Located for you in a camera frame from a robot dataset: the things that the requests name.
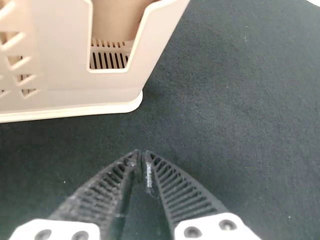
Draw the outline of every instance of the beige plastic rack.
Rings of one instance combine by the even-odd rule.
[[[189,0],[148,3],[129,34],[117,18],[134,8],[124,8],[117,22],[105,25],[119,29],[108,39],[92,33],[95,1],[0,0],[0,123],[127,113],[140,105]],[[106,16],[117,3],[130,2],[105,1]]]

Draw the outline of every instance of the ribbed gripper pad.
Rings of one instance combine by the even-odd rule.
[[[117,239],[125,222],[133,175],[140,158],[135,150],[101,170],[71,195],[50,220],[97,224],[101,239]]]
[[[228,212],[227,208],[189,174],[147,151],[171,233],[184,220]]]

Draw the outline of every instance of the black felt surface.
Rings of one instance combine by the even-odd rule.
[[[186,170],[264,240],[319,239],[319,23],[304,0],[194,0],[136,111],[0,124],[0,238],[138,148]],[[126,239],[155,239],[157,224],[126,226]]]

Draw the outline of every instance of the screw hole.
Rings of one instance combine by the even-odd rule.
[[[232,231],[232,230],[237,229],[237,225],[233,221],[230,221],[230,220],[222,220],[219,223],[219,226],[224,231]]]
[[[71,240],[88,240],[88,239],[89,239],[89,234],[86,231],[78,231],[71,238]]]
[[[47,240],[50,238],[52,231],[50,229],[45,229],[35,235],[34,240]]]
[[[195,226],[189,226],[184,230],[184,236],[187,239],[197,239],[202,236],[202,233],[199,228],[196,228]]]

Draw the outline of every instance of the dark carpet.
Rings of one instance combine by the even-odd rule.
[[[47,217],[121,155],[148,149],[262,239],[318,240],[319,125],[320,8],[194,0],[136,111],[0,124],[0,239]],[[143,194],[134,199],[124,239],[166,239],[160,221],[136,226],[155,207]]]

